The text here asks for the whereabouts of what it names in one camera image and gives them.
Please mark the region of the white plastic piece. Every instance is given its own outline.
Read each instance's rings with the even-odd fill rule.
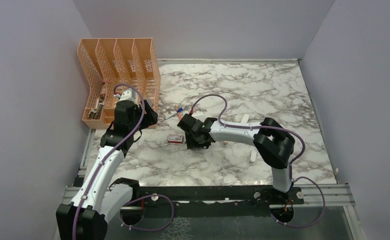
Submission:
[[[224,122],[231,125],[238,126],[258,126],[259,122],[252,123],[237,123],[237,122]],[[240,129],[234,127],[225,127],[218,121],[215,121],[211,126],[210,136],[216,142],[228,141],[235,143],[242,143],[254,146],[254,135],[259,132],[259,129],[249,130]]]
[[[254,149],[251,152],[251,159],[249,160],[250,164],[253,164],[257,160],[257,150]]]
[[[292,181],[289,178],[289,168],[276,169],[272,167],[271,173],[273,174],[273,188],[287,193],[292,185]]]
[[[256,192],[254,193],[254,198],[255,198],[255,199],[259,199],[260,197],[261,197],[261,194],[260,194],[259,192],[256,191]]]
[[[101,205],[99,214],[105,215],[105,221],[109,223],[111,219],[120,211],[120,208],[131,201],[133,188],[126,184],[116,184],[110,193],[108,193]]]
[[[241,124],[247,124],[249,120],[249,114],[243,115],[242,120],[240,121]]]
[[[111,146],[101,147],[99,149],[98,157],[94,166],[99,165],[99,162],[106,156],[106,154],[112,150]],[[87,206],[93,206],[93,210],[99,211],[102,205],[102,199],[105,196],[106,189],[108,184],[111,182],[112,176],[117,170],[118,165],[123,162],[124,154],[122,151],[115,150],[105,162],[104,165],[99,166],[99,172],[95,177],[95,180],[92,183],[92,186],[89,189],[87,194],[87,199],[83,202],[82,208],[87,208]],[[87,176],[86,180],[83,183],[82,189],[87,189],[89,180],[92,178],[98,167],[93,167]],[[76,196],[71,200],[74,202],[75,206],[78,206],[80,203],[80,198],[83,196],[85,191],[78,191]]]
[[[199,117],[199,116],[203,116],[203,115],[204,115],[203,112],[201,112],[201,111],[196,111],[196,112],[194,112],[194,113],[192,114],[192,117]]]

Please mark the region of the red and white box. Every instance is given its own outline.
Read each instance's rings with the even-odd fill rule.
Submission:
[[[181,143],[183,143],[183,135],[170,134],[170,135],[168,135],[168,142],[175,143],[175,144],[181,144]]]

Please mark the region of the wire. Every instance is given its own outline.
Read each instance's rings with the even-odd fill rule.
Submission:
[[[140,92],[135,88],[133,87],[132,85],[129,85],[129,84],[126,84],[126,83],[120,83],[118,85],[116,85],[114,87],[114,93],[115,93],[115,90],[117,89],[117,87],[119,86],[127,86],[131,89],[133,89],[140,97],[140,100],[141,100],[141,103],[142,103],[142,114],[140,115],[140,118],[139,118],[139,121],[136,123],[136,126],[134,126],[133,130],[129,132],[129,134],[123,138],[123,140],[121,140],[115,147],[113,147],[106,155],[105,157],[102,159],[101,163],[105,163],[106,160],[109,158],[109,156],[115,151],[117,150],[117,148],[123,144],[130,136],[132,136],[136,131],[137,129],[139,128],[140,124],[142,123],[142,120],[143,120],[143,116],[144,116],[144,113],[145,113],[145,102],[143,101],[143,96],[142,94],[140,94]],[[90,188],[92,187],[92,184],[96,178],[96,175],[99,173],[101,167],[103,166],[103,164],[98,164],[98,166],[96,167],[96,170],[95,172],[93,173],[92,177],[90,178],[89,180],[89,183],[87,184],[87,187],[86,187],[86,190],[84,191],[83,193],[83,196],[87,196],[87,194],[89,193],[89,190]],[[77,209],[76,209],[76,213],[74,215],[74,220],[73,220],[73,227],[72,227],[72,233],[71,233],[71,236],[72,236],[72,240],[76,240],[77,238],[77,219],[78,219],[78,214],[80,212],[80,209],[81,207],[83,206],[83,202],[84,202],[85,199],[80,199],[80,203],[78,204],[77,206]]]
[[[140,132],[140,136],[134,142],[139,141],[139,139],[142,137],[142,130],[139,129],[139,132]]]
[[[289,201],[285,204],[285,211],[287,211],[287,205],[290,204],[290,203],[292,203],[291,199],[289,199]]]
[[[192,105],[192,109],[190,110],[190,115],[192,115],[192,113],[193,113],[193,111],[194,111],[194,108],[195,108],[195,106],[196,106],[196,104],[200,101],[200,100],[202,100],[202,99],[204,99],[204,98],[206,98],[206,97],[219,97],[219,98],[221,98],[222,100],[224,100],[224,108],[223,108],[223,110],[221,110],[221,112],[220,112],[220,114],[218,115],[218,122],[221,124],[221,125],[223,125],[223,126],[225,126],[225,127],[231,127],[231,128],[236,128],[236,129],[250,129],[250,130],[252,130],[252,129],[273,129],[273,130],[279,130],[279,131],[284,131],[284,132],[287,132],[287,133],[290,133],[290,134],[292,134],[292,135],[294,135],[294,136],[296,136],[298,139],[299,139],[299,141],[301,142],[301,144],[302,144],[302,150],[298,153],[298,155],[296,155],[290,162],[289,162],[289,178],[290,179],[292,179],[292,163],[294,162],[294,161],[296,161],[300,156],[302,156],[302,154],[304,154],[304,152],[305,152],[305,141],[302,139],[302,137],[301,136],[299,136],[296,132],[294,132],[294,131],[292,131],[292,130],[288,130],[288,129],[285,129],[285,128],[282,128],[282,127],[276,127],[276,126],[261,126],[261,125],[259,125],[259,126],[240,126],[240,125],[233,125],[233,124],[226,124],[226,123],[224,123],[223,121],[221,121],[221,115],[223,115],[223,113],[224,113],[224,111],[227,109],[227,100],[223,97],[223,96],[221,96],[221,95],[218,95],[218,94],[207,94],[207,95],[204,95],[204,96],[202,96],[202,97],[200,97],[198,100],[196,100],[196,102]]]
[[[120,214],[120,219],[121,219],[121,222],[123,223],[121,226],[126,226],[129,228],[129,230],[131,229],[136,229],[136,230],[140,230],[140,231],[144,231],[144,232],[156,232],[156,231],[160,231],[160,230],[163,230],[164,228],[168,227],[171,222],[173,221],[174,219],[174,205],[173,205],[173,202],[166,196],[164,195],[161,195],[161,194],[151,194],[151,195],[146,195],[146,196],[143,196],[143,197],[140,197],[138,199],[135,199],[133,201],[129,201],[128,203],[126,203],[125,205],[130,205],[130,204],[133,204],[137,201],[140,201],[140,200],[143,200],[143,199],[147,199],[147,198],[150,198],[150,197],[162,197],[162,198],[165,198],[171,205],[171,217],[170,217],[170,220],[162,227],[159,227],[159,228],[153,228],[153,229],[147,229],[147,228],[140,228],[140,227],[136,227],[136,226],[132,226],[132,225],[127,225],[124,223],[124,220],[123,220],[123,216]]]
[[[306,179],[306,180],[312,182],[318,188],[318,191],[320,191],[320,194],[321,194],[321,198],[323,199],[323,208],[322,208],[321,214],[318,216],[318,218],[315,219],[314,221],[312,221],[311,223],[306,224],[306,225],[287,224],[285,222],[281,222],[281,221],[277,220],[277,218],[274,215],[271,214],[274,217],[274,219],[276,219],[277,223],[279,223],[281,225],[284,225],[286,227],[294,228],[294,229],[303,229],[303,228],[307,228],[307,227],[311,227],[311,226],[315,225],[316,223],[318,223],[323,218],[324,213],[326,212],[326,200],[324,199],[324,193],[321,190],[321,188],[318,186],[318,184],[316,184],[312,179],[310,179],[309,177],[306,177],[306,176],[298,177],[296,180],[294,180],[294,183],[296,183],[299,179]]]

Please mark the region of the small object in basket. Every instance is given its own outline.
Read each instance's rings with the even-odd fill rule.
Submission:
[[[103,103],[105,101],[105,95],[106,95],[106,86],[105,86],[105,80],[102,80],[102,88],[101,92],[99,93],[99,103]]]
[[[94,120],[100,119],[102,108],[103,108],[103,102],[100,102],[98,105],[98,109],[96,109],[95,116],[93,117]]]
[[[183,143],[183,135],[170,134],[170,135],[168,135],[168,142],[175,143],[175,144],[181,144],[181,143]]]
[[[93,119],[95,117],[95,114],[96,114],[96,110],[92,108],[87,114],[87,119]]]

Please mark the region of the screw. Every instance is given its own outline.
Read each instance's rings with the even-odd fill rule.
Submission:
[[[261,197],[261,194],[259,192],[254,193],[254,198],[259,199]]]
[[[157,200],[158,200],[158,196],[152,196],[152,197],[151,197],[151,200],[152,200],[152,201],[157,201]]]
[[[299,198],[299,199],[304,199],[304,193],[299,191],[296,193],[296,196]]]

